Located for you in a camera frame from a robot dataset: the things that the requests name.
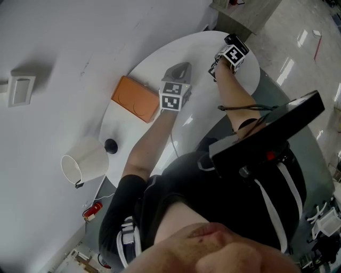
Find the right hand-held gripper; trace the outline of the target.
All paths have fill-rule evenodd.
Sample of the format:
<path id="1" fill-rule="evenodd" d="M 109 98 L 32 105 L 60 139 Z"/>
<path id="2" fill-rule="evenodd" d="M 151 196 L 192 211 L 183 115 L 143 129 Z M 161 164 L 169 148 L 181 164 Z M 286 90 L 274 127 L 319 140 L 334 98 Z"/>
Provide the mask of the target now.
<path id="1" fill-rule="evenodd" d="M 208 70 L 213 81 L 216 81 L 215 68 L 221 58 L 227 61 L 228 68 L 235 74 L 249 53 L 249 48 L 236 34 L 227 35 L 224 41 L 226 46 L 215 55 L 215 61 Z"/>

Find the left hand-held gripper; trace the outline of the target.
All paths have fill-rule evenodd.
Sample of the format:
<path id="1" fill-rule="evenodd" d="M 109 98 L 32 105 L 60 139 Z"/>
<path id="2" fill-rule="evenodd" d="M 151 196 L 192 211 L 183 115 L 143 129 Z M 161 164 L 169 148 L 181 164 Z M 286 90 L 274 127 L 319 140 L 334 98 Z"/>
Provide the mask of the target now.
<path id="1" fill-rule="evenodd" d="M 159 88 L 160 109 L 181 111 L 191 96 L 192 85 L 161 81 Z"/>

